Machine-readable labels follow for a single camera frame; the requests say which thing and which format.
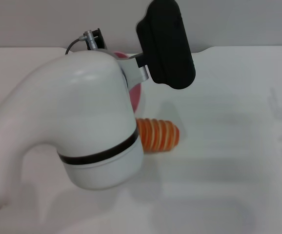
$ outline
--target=white wall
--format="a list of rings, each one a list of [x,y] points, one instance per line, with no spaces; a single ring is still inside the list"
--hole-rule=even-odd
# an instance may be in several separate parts
[[[111,50],[140,52],[150,0],[0,0],[0,46],[67,47],[102,30]],[[282,45],[282,0],[177,0],[192,52],[215,45]],[[84,49],[79,42],[74,50]]]

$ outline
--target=metal bracket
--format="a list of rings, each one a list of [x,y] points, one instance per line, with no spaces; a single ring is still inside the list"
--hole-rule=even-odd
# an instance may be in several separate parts
[[[146,67],[139,68],[135,58],[124,58],[117,61],[126,77],[128,90],[149,79]]]

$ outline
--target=black cable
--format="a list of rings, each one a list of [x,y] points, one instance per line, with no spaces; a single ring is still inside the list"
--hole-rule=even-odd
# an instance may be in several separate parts
[[[68,54],[68,52],[69,52],[69,50],[72,48],[72,46],[75,45],[76,42],[78,42],[78,41],[79,41],[79,39],[74,40],[74,41],[67,47],[66,52],[65,52],[66,55]]]

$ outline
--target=black stripe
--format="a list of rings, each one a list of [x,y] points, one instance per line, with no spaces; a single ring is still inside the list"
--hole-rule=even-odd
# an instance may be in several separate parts
[[[137,138],[139,136],[138,129],[136,128],[133,134],[125,141],[120,143],[117,146],[114,146],[113,148],[109,150],[102,151],[100,153],[96,153],[93,155],[88,155],[88,156],[80,156],[80,157],[67,157],[63,156],[60,153],[59,156],[62,160],[62,162],[66,164],[71,164],[71,165],[83,165],[83,164],[90,164],[90,163],[95,163],[95,162],[100,162],[106,159],[109,159],[111,157],[114,157],[121,152],[125,151],[128,149],[130,146],[133,145],[133,143],[136,142]]]

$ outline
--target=ridged orange object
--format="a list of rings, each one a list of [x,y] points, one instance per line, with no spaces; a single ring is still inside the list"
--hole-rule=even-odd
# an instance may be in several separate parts
[[[179,129],[170,121],[138,118],[137,127],[145,152],[170,151],[179,143]]]

